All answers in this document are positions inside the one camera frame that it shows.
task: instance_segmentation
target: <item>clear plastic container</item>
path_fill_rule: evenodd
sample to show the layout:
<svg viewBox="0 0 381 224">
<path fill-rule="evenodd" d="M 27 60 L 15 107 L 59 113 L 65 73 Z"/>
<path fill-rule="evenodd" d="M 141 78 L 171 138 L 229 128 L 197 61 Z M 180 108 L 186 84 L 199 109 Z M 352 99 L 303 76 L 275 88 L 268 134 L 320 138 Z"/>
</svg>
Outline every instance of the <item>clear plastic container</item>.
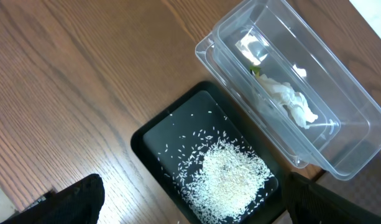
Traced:
<svg viewBox="0 0 381 224">
<path fill-rule="evenodd" d="M 196 55 L 295 167 L 349 180 L 381 149 L 381 108 L 285 0 L 243 1 Z M 319 116 L 310 129 L 273 103 L 251 65 L 304 94 Z"/>
</svg>

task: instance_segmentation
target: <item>green leaf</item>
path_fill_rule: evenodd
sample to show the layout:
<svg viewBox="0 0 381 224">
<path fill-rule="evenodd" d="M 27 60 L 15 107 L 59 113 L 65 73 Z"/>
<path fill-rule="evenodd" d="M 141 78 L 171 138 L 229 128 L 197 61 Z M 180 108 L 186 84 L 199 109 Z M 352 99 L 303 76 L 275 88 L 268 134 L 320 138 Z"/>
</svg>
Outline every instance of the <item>green leaf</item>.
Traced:
<svg viewBox="0 0 381 224">
<path fill-rule="evenodd" d="M 258 66 L 250 66 L 250 73 L 255 75 L 255 77 L 259 77 L 260 67 Z"/>
</svg>

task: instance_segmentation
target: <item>rice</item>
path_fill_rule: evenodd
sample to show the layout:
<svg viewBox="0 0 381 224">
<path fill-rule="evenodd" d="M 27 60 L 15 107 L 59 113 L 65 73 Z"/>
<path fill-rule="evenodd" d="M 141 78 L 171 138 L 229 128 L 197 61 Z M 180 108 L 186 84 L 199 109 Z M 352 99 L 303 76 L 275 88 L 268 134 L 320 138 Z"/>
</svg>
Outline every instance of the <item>rice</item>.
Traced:
<svg viewBox="0 0 381 224">
<path fill-rule="evenodd" d="M 199 162 L 203 167 L 191 174 L 193 182 L 182 187 L 184 200 L 203 223 L 221 223 L 227 217 L 239 221 L 273 176 L 261 158 L 239 148 L 225 140 L 214 143 Z"/>
</svg>

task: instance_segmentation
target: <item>uncooked rice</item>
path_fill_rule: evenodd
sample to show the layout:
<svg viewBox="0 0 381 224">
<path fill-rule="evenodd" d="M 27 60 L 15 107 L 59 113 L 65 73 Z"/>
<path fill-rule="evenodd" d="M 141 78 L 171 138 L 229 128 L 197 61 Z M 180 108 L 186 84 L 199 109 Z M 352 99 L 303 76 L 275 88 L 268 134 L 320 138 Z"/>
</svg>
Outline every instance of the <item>uncooked rice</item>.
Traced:
<svg viewBox="0 0 381 224">
<path fill-rule="evenodd" d="M 273 176 L 261 158 L 239 148 L 218 139 L 200 161 L 203 168 L 181 189 L 184 200 L 203 223 L 221 223 L 227 217 L 240 221 L 258 190 Z"/>
</svg>

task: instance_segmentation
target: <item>black object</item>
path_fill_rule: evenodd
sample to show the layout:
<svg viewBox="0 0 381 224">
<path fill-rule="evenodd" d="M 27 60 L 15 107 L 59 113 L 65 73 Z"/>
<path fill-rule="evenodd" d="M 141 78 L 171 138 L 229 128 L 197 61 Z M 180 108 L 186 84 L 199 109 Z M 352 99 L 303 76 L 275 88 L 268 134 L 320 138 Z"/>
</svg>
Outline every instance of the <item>black object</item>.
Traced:
<svg viewBox="0 0 381 224">
<path fill-rule="evenodd" d="M 102 178 L 91 174 L 2 224 L 96 224 L 103 203 Z"/>
<path fill-rule="evenodd" d="M 235 104 L 231 103 L 212 83 L 197 84 L 141 127 L 133 135 L 131 146 L 187 219 L 192 223 L 200 223 L 189 205 L 178 194 L 178 186 L 181 184 L 175 185 L 171 175 L 173 173 L 175 176 L 178 175 L 178 164 L 191 154 L 192 146 L 201 145 L 202 136 L 213 136 L 216 141 L 218 136 L 223 137 L 223 131 L 230 136 L 230 140 L 237 139 L 236 144 L 241 144 L 243 141 L 243 146 L 252 146 L 255 153 L 265 161 L 275 175 L 259 192 L 265 201 L 254 210 L 254 213 L 244 214 L 242 223 L 272 222 L 284 211 L 279 184 L 283 180 L 283 171 L 262 141 L 256 137 L 257 134 L 252 127 L 238 115 Z M 197 168 L 190 167 L 188 173 L 194 172 Z"/>
<path fill-rule="evenodd" d="M 294 224 L 381 224 L 380 217 L 294 172 L 285 181 L 283 200 Z"/>
</svg>

